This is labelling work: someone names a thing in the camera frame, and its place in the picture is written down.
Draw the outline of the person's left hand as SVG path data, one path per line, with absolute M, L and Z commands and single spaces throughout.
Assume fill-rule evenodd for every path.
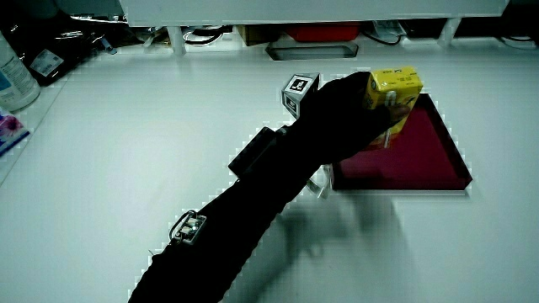
M 411 110 L 405 105 L 363 107 L 369 76 L 355 72 L 334 79 L 308 97 L 285 134 L 285 151 L 299 162 L 340 162 L 406 118 Z

